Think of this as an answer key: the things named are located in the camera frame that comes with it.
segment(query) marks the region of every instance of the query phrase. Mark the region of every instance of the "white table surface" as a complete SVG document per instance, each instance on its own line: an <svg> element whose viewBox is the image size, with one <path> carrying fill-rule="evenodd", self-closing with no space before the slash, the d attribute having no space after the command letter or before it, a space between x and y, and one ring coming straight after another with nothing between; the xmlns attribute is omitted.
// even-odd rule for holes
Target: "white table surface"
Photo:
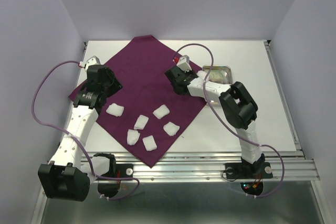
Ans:
<svg viewBox="0 0 336 224"><path fill-rule="evenodd" d="M95 55L103 64L128 42L89 41L84 61ZM214 54L215 64L230 66L233 81L242 82L258 104L256 122L259 143L269 144L278 151L296 150L263 41L162 40L161 42L173 50L192 42L206 45ZM201 47L187 47L181 51L181 54L189 55L190 59L199 66L208 65L211 62L208 52ZM86 73L81 70L77 85L85 79ZM222 108L217 107L216 110L226 122ZM89 134L86 149L88 152L127 152L97 123ZM208 106L202 109L168 150L168 152L182 153L239 151L238 139L221 125Z"/></svg>

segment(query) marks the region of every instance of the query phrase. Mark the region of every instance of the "purple cloth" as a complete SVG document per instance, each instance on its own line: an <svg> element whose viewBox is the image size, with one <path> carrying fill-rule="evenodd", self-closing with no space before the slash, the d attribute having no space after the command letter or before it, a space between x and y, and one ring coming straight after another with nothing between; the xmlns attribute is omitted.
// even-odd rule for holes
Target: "purple cloth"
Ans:
<svg viewBox="0 0 336 224"><path fill-rule="evenodd" d="M164 74L174 66L173 55L172 49L153 36L141 36L132 39L105 64L112 69L123 88L107 99L97 123L150 168L159 161L205 105L201 98L178 95L173 91ZM191 67L196 72L201 69L192 62ZM69 96L72 100L76 97L79 87ZM112 103L124 106L121 117L106 113L107 107ZM153 115L153 111L163 104L168 107L170 113L159 120ZM127 131L134 128L139 115L148 116L149 120L143 130L138 130L138 142L130 146L127 144ZM168 122L180 126L175 136L168 136L163 130L163 126ZM142 139L150 135L153 135L158 148L148 152Z"/></svg>

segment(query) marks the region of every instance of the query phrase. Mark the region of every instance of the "white fabric scrap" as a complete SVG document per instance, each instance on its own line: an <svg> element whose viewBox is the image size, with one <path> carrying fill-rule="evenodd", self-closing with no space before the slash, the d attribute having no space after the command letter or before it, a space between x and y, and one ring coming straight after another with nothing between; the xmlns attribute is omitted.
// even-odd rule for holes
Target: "white fabric scrap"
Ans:
<svg viewBox="0 0 336 224"><path fill-rule="evenodd" d="M110 115L121 116L124 112L124 107L113 103L106 109L106 112Z"/></svg>
<svg viewBox="0 0 336 224"><path fill-rule="evenodd" d="M144 137L142 141L148 152L153 151L157 148L157 145L155 143L153 136Z"/></svg>
<svg viewBox="0 0 336 224"><path fill-rule="evenodd" d="M169 136L174 136L178 131L180 127L173 124L172 122L169 122L165 126L163 126L163 130L169 135Z"/></svg>
<svg viewBox="0 0 336 224"><path fill-rule="evenodd" d="M127 144L134 145L139 139L140 133L135 130L128 130L127 132Z"/></svg>
<svg viewBox="0 0 336 224"><path fill-rule="evenodd" d="M158 109L154 110L153 114L158 118L161 119L165 115L169 114L169 109L166 105L161 105Z"/></svg>
<svg viewBox="0 0 336 224"><path fill-rule="evenodd" d="M135 130L143 130L148 122L148 117L144 115L139 115L137 121L135 122L134 129Z"/></svg>

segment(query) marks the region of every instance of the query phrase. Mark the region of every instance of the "white wall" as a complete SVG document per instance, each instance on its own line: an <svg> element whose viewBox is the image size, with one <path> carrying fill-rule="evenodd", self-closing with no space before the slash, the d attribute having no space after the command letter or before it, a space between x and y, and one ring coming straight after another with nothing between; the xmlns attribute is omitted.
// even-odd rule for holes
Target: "white wall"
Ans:
<svg viewBox="0 0 336 224"><path fill-rule="evenodd" d="M294 0L62 0L85 39L271 39Z"/></svg>
<svg viewBox="0 0 336 224"><path fill-rule="evenodd" d="M79 60L83 44L61 0L0 0L0 223L29 223L40 182L37 170L57 148L59 132L30 114L33 94L55 64ZM37 114L64 124L76 66L52 75Z"/></svg>
<svg viewBox="0 0 336 224"><path fill-rule="evenodd" d="M300 143L316 162L334 215L335 42L336 0L295 0L271 43Z"/></svg>

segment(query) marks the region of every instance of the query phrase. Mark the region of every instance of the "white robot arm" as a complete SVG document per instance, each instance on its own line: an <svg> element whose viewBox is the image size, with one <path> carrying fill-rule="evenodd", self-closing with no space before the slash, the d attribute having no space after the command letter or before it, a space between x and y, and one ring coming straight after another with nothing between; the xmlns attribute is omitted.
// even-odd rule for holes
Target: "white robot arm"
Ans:
<svg viewBox="0 0 336 224"><path fill-rule="evenodd" d="M71 135L63 136L49 163L41 164L38 170L38 176L48 198L83 201L90 184L96 179L88 163L81 166L82 151L71 136L75 136L85 146L107 97L118 92L122 85L112 70L101 65L96 56L86 62L85 71L87 82L81 87L73 102L71 118L66 128ZM96 175L105 174L115 168L114 157L97 155L91 159Z"/></svg>
<svg viewBox="0 0 336 224"><path fill-rule="evenodd" d="M189 65L188 56L182 56L176 66L165 74L175 93L205 98L203 83L206 73L200 71L196 74ZM250 173L246 177L254 177L261 172L265 161L256 134L257 104L240 82L229 85L207 81L205 89L210 100L221 104L226 119L235 128L237 134L256 144L239 139L242 148L241 160Z"/></svg>

